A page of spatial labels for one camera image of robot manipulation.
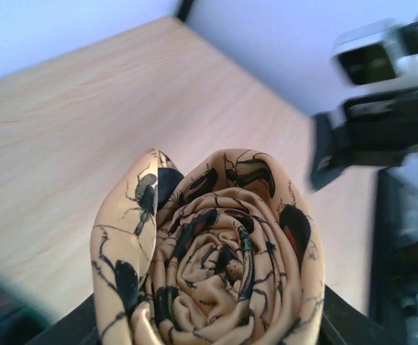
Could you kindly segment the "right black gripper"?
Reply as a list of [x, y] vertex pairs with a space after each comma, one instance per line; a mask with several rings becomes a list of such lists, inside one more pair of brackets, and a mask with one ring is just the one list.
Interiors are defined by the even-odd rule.
[[400, 167], [418, 153], [418, 87], [349, 98], [343, 123], [331, 114], [315, 114], [314, 157], [309, 172], [314, 191], [337, 179], [350, 166]]

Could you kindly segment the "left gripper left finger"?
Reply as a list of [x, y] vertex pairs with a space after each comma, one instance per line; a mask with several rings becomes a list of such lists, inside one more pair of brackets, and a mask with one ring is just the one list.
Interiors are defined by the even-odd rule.
[[32, 340], [32, 345], [97, 345], [93, 295]]

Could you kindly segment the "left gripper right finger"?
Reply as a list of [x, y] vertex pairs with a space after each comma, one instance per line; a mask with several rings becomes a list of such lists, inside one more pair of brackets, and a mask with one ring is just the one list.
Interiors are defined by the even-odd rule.
[[383, 344], [381, 327], [325, 286], [324, 310], [318, 344]]

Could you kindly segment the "yellow leopard print tie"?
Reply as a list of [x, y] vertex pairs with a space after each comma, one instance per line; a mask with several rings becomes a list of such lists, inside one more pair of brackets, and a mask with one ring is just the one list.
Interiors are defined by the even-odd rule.
[[90, 241], [101, 344], [316, 344], [322, 242], [278, 162], [220, 150], [182, 174], [143, 152]]

